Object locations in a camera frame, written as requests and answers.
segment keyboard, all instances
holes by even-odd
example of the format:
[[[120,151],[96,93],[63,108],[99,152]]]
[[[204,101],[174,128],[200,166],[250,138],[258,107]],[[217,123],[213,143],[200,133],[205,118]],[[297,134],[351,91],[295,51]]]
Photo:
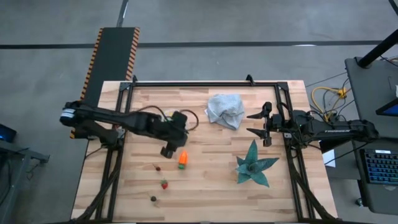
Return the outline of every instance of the keyboard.
[[[361,158],[369,183],[398,185],[398,151],[362,149]]]

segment butcher block tabletop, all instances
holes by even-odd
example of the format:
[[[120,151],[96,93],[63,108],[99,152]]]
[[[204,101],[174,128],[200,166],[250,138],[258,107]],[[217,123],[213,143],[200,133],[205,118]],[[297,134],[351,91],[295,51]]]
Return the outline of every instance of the butcher block tabletop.
[[[304,82],[286,82],[289,84],[293,108],[310,110]],[[119,84],[120,82],[103,83],[98,107],[115,109]],[[208,99],[215,94],[240,94],[245,116],[238,130],[233,131],[209,122],[205,109]],[[188,109],[198,115],[199,126],[189,132],[186,145],[178,148],[171,159],[159,154],[166,142],[126,134],[113,221],[297,221],[282,134],[271,133],[272,146],[263,147],[262,140],[246,130],[263,128],[263,119],[247,119],[246,116],[260,112],[266,101],[272,103],[272,111],[277,113],[273,87],[134,87],[130,111],[149,105],[158,106],[166,114]],[[146,111],[159,113],[155,109]],[[186,115],[188,129],[195,125],[196,119],[193,115]],[[253,139],[257,142],[259,159],[279,158],[271,168],[264,171],[269,187],[256,184],[253,180],[236,183],[236,156],[245,157]],[[99,141],[90,141],[86,153],[99,147]],[[178,159],[183,150],[187,152],[188,162],[186,168],[181,170],[178,169]],[[105,158],[106,149],[102,149],[84,161],[71,218],[81,215],[98,193]],[[311,191],[326,210],[337,217],[321,152],[308,147],[303,149],[303,158]],[[160,184],[163,179],[169,183],[165,190]],[[157,198],[156,202],[150,200],[152,196]],[[301,191],[300,198],[306,214]],[[105,198],[103,216],[108,211],[108,201],[109,193]]]

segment white paper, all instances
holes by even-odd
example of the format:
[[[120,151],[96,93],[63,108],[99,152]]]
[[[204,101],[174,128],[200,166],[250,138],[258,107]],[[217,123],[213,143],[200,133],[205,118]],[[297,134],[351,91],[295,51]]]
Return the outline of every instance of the white paper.
[[[323,163],[325,164],[335,158],[335,150],[332,149],[328,152],[325,152],[322,154],[322,156],[323,156]],[[331,161],[326,166],[336,167],[336,161]]]

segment caution stripe tape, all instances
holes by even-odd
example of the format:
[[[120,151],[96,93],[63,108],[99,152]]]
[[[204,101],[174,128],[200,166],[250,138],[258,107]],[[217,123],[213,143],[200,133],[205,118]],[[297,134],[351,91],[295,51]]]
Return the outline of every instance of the caution stripe tape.
[[[132,37],[132,42],[131,42],[130,56],[129,56],[129,61],[127,63],[127,72],[126,72],[127,81],[132,80],[132,69],[134,68],[134,62],[136,60],[138,38],[139,38],[139,28],[136,27],[134,28],[134,35]]]
[[[85,99],[87,86],[88,86],[88,81],[90,80],[91,71],[92,71],[93,65],[94,65],[95,55],[97,54],[97,50],[98,50],[98,44],[100,43],[100,40],[101,40],[102,31],[103,31],[103,28],[100,28],[99,32],[98,32],[97,40],[96,40],[95,45],[94,45],[93,55],[91,56],[90,65],[88,66],[88,71],[87,71],[87,75],[86,75],[86,79],[85,79],[85,84],[83,85],[83,89],[82,89],[82,91],[80,93],[80,100],[84,100]],[[72,139],[75,138],[75,128],[72,128],[72,131],[70,132],[69,136]]]

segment orange carrot toy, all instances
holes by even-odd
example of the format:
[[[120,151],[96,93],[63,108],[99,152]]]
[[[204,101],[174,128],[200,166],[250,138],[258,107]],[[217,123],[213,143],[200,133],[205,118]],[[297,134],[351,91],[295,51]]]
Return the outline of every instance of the orange carrot toy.
[[[178,161],[178,168],[179,169],[185,169],[185,166],[187,165],[187,152],[186,151],[182,151],[181,155],[180,155],[180,160]]]

